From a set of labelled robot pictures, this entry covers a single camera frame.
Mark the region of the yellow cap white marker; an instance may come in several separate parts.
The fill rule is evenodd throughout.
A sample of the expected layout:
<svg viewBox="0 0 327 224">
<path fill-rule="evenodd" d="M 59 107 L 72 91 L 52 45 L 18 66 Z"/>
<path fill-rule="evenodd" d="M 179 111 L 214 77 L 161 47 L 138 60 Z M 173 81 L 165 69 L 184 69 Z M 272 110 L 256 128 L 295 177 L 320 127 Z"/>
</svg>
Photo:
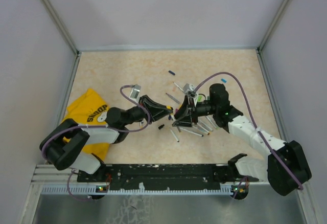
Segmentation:
<svg viewBox="0 0 327 224">
<path fill-rule="evenodd" d="M 209 131 L 213 131 L 213 129 L 212 129 L 209 125 L 207 125 L 207 124 L 204 123 L 204 122 L 201 122 L 201 123 L 202 123 L 202 125 L 205 126 Z"/>
</svg>

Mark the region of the blue cap long marker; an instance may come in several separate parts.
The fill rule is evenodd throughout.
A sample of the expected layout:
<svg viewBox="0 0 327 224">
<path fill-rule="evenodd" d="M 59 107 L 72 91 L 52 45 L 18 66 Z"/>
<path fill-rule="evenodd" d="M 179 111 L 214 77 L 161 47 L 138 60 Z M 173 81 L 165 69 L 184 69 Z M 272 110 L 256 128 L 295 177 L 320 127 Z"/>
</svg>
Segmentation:
<svg viewBox="0 0 327 224">
<path fill-rule="evenodd" d="M 179 86 L 176 82 L 173 82 L 173 84 L 180 90 L 180 91 L 182 91 L 182 92 L 184 92 L 183 91 L 183 88 L 181 87 L 181 86 Z"/>
</svg>

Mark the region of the green end marker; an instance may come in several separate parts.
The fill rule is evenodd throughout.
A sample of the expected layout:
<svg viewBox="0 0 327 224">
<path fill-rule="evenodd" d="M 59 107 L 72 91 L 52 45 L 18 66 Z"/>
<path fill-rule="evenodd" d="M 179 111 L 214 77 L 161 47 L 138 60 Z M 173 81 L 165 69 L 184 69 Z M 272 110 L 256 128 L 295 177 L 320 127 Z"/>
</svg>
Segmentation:
<svg viewBox="0 0 327 224">
<path fill-rule="evenodd" d="M 217 125 L 214 124 L 214 122 L 212 121 L 212 119 L 209 117 L 209 116 L 206 116 L 207 120 L 210 122 L 210 124 L 215 128 L 217 129 Z"/>
</svg>

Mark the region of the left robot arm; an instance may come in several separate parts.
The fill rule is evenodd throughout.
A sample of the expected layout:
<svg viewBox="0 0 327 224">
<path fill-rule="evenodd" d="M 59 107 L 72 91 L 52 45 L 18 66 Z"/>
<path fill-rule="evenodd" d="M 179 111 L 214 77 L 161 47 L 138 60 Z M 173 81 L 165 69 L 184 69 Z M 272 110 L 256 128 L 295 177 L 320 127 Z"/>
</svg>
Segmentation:
<svg viewBox="0 0 327 224">
<path fill-rule="evenodd" d="M 132 103 L 135 106 L 128 110 L 110 108 L 104 116 L 105 125 L 64 120 L 40 143 L 42 156 L 57 170 L 76 169 L 88 173 L 97 182 L 103 180 L 106 176 L 104 163 L 94 153 L 83 152 L 84 146 L 120 143 L 132 132 L 126 128 L 127 125 L 145 120 L 147 127 L 173 112 L 171 107 L 156 103 L 147 95 L 141 96 L 138 103 Z"/>
</svg>

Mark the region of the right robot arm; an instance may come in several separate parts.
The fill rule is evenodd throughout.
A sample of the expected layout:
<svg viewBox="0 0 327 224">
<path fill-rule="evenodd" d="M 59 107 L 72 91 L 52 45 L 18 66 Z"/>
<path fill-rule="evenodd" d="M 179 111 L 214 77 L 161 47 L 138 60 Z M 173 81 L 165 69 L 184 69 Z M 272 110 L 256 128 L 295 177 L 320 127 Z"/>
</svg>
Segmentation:
<svg viewBox="0 0 327 224">
<path fill-rule="evenodd" d="M 184 101 L 175 113 L 174 127 L 191 127 L 199 117 L 212 116 L 215 124 L 231 135 L 244 140 L 262 159 L 239 154 L 229 160 L 228 175 L 234 181 L 251 177 L 269 182 L 278 194 L 286 196 L 311 179 L 312 173 L 302 146 L 286 142 L 255 126 L 241 111 L 231 105 L 224 84 L 209 88 L 209 99 L 199 102 L 195 87 L 183 87 Z"/>
</svg>

